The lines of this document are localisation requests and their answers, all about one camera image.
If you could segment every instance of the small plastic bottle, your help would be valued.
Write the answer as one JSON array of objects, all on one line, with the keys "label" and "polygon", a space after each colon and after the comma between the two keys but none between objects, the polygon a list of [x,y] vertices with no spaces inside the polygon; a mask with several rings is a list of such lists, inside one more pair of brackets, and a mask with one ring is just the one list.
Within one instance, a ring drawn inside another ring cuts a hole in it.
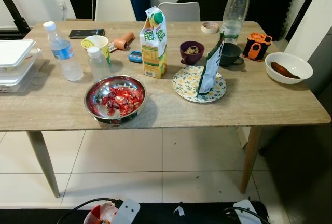
[{"label": "small plastic bottle", "polygon": [[236,44],[242,23],[247,16],[250,0],[228,0],[221,30],[224,32],[225,42]]},{"label": "small plastic bottle", "polygon": [[61,67],[63,75],[69,81],[77,81],[83,77],[83,70],[74,57],[71,43],[61,37],[54,22],[44,23],[44,29],[48,33],[48,43],[54,57]]},{"label": "small plastic bottle", "polygon": [[110,76],[107,60],[102,51],[92,46],[88,48],[89,66],[95,81],[107,78]]}]

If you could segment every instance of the black cable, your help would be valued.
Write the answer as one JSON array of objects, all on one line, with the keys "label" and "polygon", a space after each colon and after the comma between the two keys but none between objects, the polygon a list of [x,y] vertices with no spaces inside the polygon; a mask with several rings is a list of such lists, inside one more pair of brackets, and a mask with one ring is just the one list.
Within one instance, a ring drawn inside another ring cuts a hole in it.
[{"label": "black cable", "polygon": [[228,212],[230,212],[230,210],[240,210],[241,212],[242,211],[247,212],[247,213],[249,213],[249,214],[257,217],[258,219],[260,219],[260,221],[262,221],[262,223],[264,223],[264,224],[270,224],[266,220],[264,220],[262,217],[260,217],[259,215],[257,215],[255,212],[252,212],[252,211],[250,211],[250,210],[248,210],[246,208],[242,208],[242,207],[228,207],[228,208],[224,209],[224,212],[226,213],[226,215],[227,215]]},{"label": "black cable", "polygon": [[59,224],[65,217],[67,217],[68,215],[70,215],[72,212],[75,212],[76,210],[78,210],[79,208],[89,204],[90,202],[97,202],[97,201],[110,201],[113,202],[115,204],[115,206],[117,208],[120,208],[123,201],[122,200],[114,200],[112,198],[96,198],[96,199],[92,199],[90,201],[87,201],[85,203],[82,203],[81,205],[77,206],[76,208],[73,208],[72,210],[70,210],[68,213],[66,213],[65,215],[63,215],[58,221],[57,224]]}]

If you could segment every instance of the electrical outlet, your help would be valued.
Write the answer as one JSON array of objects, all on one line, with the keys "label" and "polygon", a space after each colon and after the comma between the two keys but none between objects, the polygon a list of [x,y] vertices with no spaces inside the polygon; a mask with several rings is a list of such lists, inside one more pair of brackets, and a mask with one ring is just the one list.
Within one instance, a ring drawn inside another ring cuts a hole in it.
[{"label": "electrical outlet", "polygon": [[66,10],[67,6],[66,3],[64,2],[64,0],[57,0],[57,4],[58,4],[58,8],[60,10]]}]

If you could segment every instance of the wooden dining table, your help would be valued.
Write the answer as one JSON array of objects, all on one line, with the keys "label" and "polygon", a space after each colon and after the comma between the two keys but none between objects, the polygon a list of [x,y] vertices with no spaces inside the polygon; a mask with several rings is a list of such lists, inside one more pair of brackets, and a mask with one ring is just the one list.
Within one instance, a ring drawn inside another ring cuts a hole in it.
[{"label": "wooden dining table", "polygon": [[[84,76],[80,81],[69,82],[61,74],[50,51],[43,24],[33,27],[25,39],[36,41],[35,47],[42,49],[45,62],[26,92],[0,94],[0,131],[27,132],[55,197],[60,194],[42,131],[249,126],[243,176],[239,182],[240,191],[244,193],[257,155],[262,127],[326,124],[331,121],[330,115],[304,82],[295,85],[278,83],[269,78],[264,62],[247,58],[242,65],[219,68],[227,85],[221,99],[200,104],[181,98],[172,85],[174,74],[185,67],[181,63],[180,44],[188,40],[202,43],[205,52],[199,64],[204,65],[205,57],[218,41],[219,33],[202,32],[201,22],[167,23],[167,72],[161,79],[143,75],[143,65],[128,60],[130,51],[141,49],[139,34],[143,22],[62,21],[56,24],[65,37],[71,30],[105,29],[105,36],[112,41],[133,32],[136,39],[126,51],[117,50],[110,54],[111,74],[139,79],[146,87],[147,102],[142,112],[128,123],[115,127],[97,122],[84,105],[85,93],[94,80],[81,39],[72,39],[71,44],[84,69]],[[242,49],[251,32],[264,33],[258,23],[244,22],[238,39]],[[274,52],[278,49],[272,43],[267,54]]]}]

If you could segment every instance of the purple mug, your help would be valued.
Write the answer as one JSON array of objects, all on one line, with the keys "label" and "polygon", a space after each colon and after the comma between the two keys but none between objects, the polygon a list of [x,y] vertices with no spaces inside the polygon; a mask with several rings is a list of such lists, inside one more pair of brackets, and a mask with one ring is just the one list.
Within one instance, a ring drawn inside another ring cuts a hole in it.
[{"label": "purple mug", "polygon": [[[186,54],[186,50],[191,46],[198,47],[198,54]],[[204,53],[204,45],[196,41],[185,41],[180,45],[181,63],[185,65],[194,65],[201,59]]]}]

